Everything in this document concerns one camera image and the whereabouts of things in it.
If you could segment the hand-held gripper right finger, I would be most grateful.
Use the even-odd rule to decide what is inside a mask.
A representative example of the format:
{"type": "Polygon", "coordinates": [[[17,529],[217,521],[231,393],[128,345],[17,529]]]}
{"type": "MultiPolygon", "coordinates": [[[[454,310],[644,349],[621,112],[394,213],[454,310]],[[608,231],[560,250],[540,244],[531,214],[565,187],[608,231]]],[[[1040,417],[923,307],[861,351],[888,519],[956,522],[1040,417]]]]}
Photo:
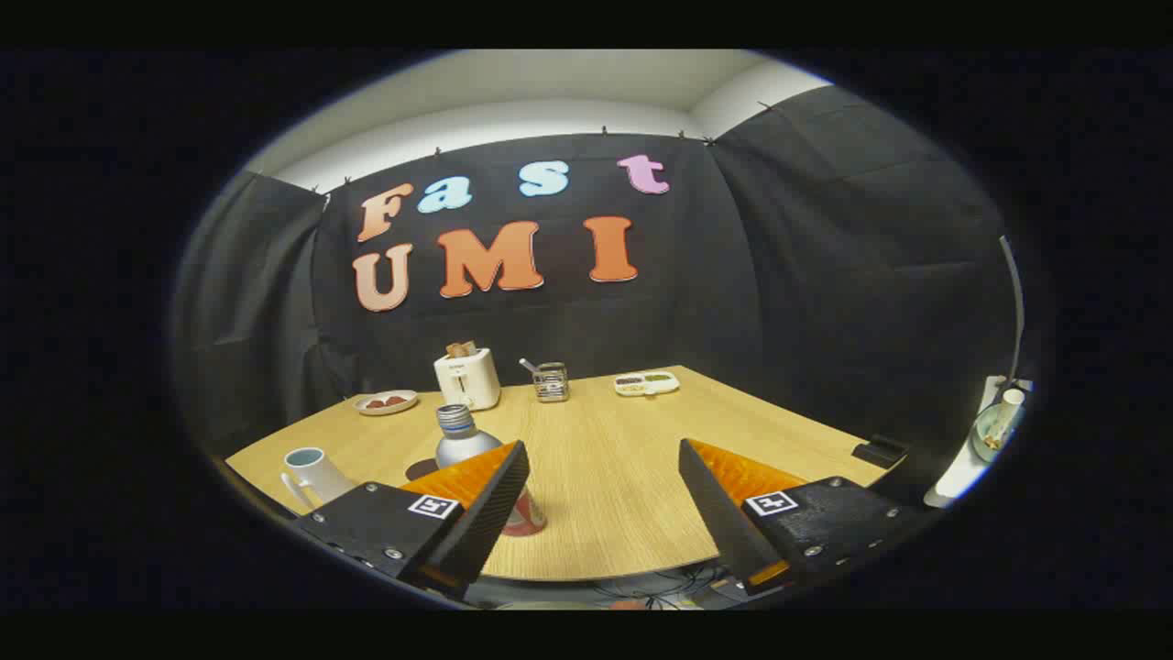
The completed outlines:
{"type": "Polygon", "coordinates": [[[859,438],[750,448],[682,438],[678,472],[719,560],[751,597],[838,588],[943,518],[877,488],[859,438]]]}

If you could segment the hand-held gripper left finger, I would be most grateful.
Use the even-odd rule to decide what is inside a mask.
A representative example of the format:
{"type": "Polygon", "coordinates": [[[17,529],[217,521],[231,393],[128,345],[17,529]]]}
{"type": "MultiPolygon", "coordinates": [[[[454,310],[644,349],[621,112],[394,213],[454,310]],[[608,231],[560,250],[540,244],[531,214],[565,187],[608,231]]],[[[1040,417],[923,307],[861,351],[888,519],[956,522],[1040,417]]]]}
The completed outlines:
{"type": "Polygon", "coordinates": [[[514,442],[404,485],[369,481],[301,515],[296,528],[387,579],[461,600],[529,472],[527,447],[514,442]]]}

